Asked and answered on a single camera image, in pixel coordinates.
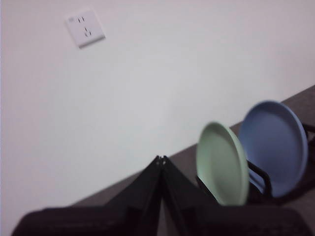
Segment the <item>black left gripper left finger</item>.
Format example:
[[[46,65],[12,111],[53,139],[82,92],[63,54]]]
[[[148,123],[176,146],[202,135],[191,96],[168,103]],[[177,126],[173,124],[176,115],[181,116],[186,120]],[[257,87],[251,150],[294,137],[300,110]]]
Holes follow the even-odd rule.
[[[153,161],[121,192],[106,203],[117,214],[108,217],[107,236],[155,236],[158,230],[162,159]]]

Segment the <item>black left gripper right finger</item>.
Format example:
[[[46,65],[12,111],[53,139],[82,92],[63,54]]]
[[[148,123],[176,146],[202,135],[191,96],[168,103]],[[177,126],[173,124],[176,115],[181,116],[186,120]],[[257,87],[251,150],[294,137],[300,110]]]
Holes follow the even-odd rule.
[[[218,206],[213,196],[195,186],[167,157],[162,158],[163,198],[181,236],[220,236],[221,225],[213,222]]]

